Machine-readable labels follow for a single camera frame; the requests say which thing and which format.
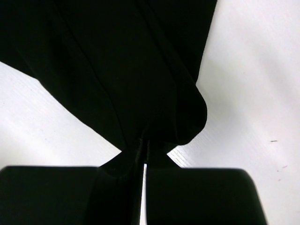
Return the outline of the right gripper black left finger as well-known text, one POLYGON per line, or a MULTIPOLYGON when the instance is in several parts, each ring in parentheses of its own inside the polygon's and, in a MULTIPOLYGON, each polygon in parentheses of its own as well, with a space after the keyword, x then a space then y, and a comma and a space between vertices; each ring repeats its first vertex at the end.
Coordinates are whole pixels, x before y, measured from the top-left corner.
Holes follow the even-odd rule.
POLYGON ((3 225, 137 225, 143 157, 123 152, 100 167, 6 166, 3 225))

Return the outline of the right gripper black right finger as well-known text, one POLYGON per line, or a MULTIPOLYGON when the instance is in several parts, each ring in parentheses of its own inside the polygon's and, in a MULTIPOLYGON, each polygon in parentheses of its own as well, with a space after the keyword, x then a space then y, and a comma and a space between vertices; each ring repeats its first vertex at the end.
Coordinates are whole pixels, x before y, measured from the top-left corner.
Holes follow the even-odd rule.
POLYGON ((249 174, 236 168, 181 168, 162 144, 147 144, 149 225, 264 225, 249 174))

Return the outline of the black skirt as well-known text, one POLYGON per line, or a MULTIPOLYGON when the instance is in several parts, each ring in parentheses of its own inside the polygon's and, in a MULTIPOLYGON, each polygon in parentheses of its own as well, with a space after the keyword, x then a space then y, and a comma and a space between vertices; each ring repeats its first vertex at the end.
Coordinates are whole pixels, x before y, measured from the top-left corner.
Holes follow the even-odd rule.
POLYGON ((214 0, 3 0, 0 60, 126 154, 169 168, 204 128, 214 0))

